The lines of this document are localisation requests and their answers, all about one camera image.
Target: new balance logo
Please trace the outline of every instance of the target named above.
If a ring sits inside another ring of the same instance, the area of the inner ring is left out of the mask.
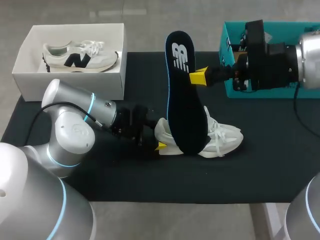
[[[182,44],[178,45],[177,43],[172,43],[172,55],[174,58],[176,58],[173,60],[174,66],[189,73],[188,54],[186,47]]]
[[[88,54],[85,54],[83,59],[81,60],[80,54],[72,53],[70,54],[68,59],[65,61],[64,65],[66,67],[72,67],[72,65],[74,64],[76,68],[86,68],[90,59],[91,57]]]

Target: black mat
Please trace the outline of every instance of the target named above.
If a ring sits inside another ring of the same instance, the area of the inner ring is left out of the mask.
[[[197,68],[207,64],[219,64],[218,54],[197,53]],[[128,53],[126,101],[164,117],[167,88],[163,52]],[[158,156],[150,148],[96,132],[95,146],[66,181],[90,201],[291,202],[319,172],[320,140],[297,122],[291,99],[229,99],[223,84],[201,87],[199,94],[213,118],[242,129],[239,151],[214,159]],[[319,106],[320,100],[298,100],[302,119],[320,133]],[[21,146],[39,108],[39,102],[20,98],[2,141]],[[50,119],[43,114],[39,120],[32,145],[49,140]]]

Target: black cable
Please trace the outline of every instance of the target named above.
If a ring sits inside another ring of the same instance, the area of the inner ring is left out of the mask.
[[[295,114],[297,120],[299,121],[299,123],[300,123],[309,133],[311,133],[312,135],[320,138],[320,134],[314,132],[311,128],[309,128],[306,124],[304,124],[304,123],[302,122],[300,116],[298,115],[298,111],[297,111],[297,96],[298,96],[298,93],[299,93],[300,85],[301,85],[301,83],[298,82],[298,84],[296,85],[296,88],[295,88],[294,96],[293,96],[293,110],[294,110],[294,114]]]
[[[97,125],[99,125],[102,129],[104,130],[108,130],[108,128],[106,128],[102,123],[100,123],[99,121],[97,121],[91,114],[89,114],[87,111],[83,110],[81,107],[79,107],[78,105],[72,103],[72,102],[68,102],[68,101],[59,101],[59,102],[54,102],[54,103],[50,103],[44,107],[42,107],[34,116],[31,126],[28,130],[28,134],[26,135],[26,139],[25,139],[25,143],[24,146],[26,146],[28,144],[28,140],[32,131],[32,128],[34,127],[34,124],[37,120],[37,118],[39,117],[39,115],[47,108],[51,107],[51,106],[55,106],[55,105],[68,105],[71,107],[74,107],[75,109],[78,109],[79,111],[81,111],[82,113],[84,113],[85,115],[87,115],[93,122],[95,122]]]

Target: insole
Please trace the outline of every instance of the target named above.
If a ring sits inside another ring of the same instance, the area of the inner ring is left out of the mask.
[[[188,34],[172,32],[165,42],[169,93],[167,120],[180,150],[187,155],[201,152],[210,141],[206,112],[189,73],[196,71],[195,49]]]

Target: shoe box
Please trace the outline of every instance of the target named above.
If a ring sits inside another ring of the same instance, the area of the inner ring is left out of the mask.
[[[43,45],[64,46],[70,41],[104,42],[118,60],[105,72],[47,72]],[[127,66],[127,40],[123,23],[34,25],[18,52],[12,75],[25,101],[42,101],[53,79],[84,88],[108,100],[123,100]]]

